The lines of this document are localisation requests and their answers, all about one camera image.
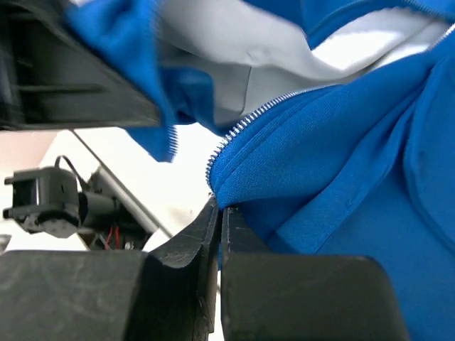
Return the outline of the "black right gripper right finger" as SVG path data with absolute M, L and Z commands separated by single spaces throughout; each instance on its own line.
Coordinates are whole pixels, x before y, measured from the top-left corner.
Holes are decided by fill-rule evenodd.
M 408 340 L 395 292 L 364 256 L 274 253 L 230 207 L 223 213 L 226 340 Z

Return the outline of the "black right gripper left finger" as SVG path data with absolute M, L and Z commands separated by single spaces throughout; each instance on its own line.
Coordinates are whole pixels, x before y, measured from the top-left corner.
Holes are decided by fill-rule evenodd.
M 2 340 L 207 340 L 215 324 L 219 215 L 151 252 L 10 251 Z

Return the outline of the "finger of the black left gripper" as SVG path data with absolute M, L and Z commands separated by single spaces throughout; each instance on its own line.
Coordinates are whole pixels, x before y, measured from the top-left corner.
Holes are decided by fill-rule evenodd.
M 158 126 L 155 103 L 68 29 L 68 4 L 1 2 L 1 129 Z

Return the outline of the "blue jacket white lining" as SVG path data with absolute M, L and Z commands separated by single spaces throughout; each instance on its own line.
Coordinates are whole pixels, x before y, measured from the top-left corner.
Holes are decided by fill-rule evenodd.
M 221 137 L 207 182 L 275 251 L 362 254 L 412 340 L 454 339 L 453 1 L 71 1 L 89 47 L 155 101 L 128 134 Z

